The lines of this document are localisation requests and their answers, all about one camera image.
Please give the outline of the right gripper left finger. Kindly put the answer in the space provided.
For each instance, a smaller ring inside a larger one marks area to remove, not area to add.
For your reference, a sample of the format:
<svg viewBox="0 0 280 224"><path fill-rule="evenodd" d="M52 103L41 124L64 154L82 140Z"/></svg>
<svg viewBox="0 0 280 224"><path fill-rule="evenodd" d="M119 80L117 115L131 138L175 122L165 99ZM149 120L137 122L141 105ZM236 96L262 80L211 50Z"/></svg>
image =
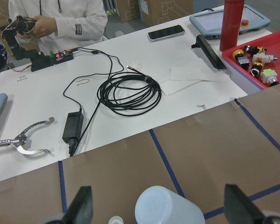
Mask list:
<svg viewBox="0 0 280 224"><path fill-rule="evenodd" d="M82 186L66 212L44 219L42 224L90 224L93 218L91 186Z"/></svg>

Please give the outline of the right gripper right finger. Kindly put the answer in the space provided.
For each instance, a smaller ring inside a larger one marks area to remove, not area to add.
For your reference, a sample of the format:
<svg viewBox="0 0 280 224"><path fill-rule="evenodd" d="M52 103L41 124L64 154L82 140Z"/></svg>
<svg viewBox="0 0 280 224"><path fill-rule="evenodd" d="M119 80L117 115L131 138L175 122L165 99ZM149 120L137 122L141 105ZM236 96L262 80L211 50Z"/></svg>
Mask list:
<svg viewBox="0 0 280 224"><path fill-rule="evenodd" d="M225 185L224 215L230 224L280 224L280 216L266 216L236 184Z"/></svg>

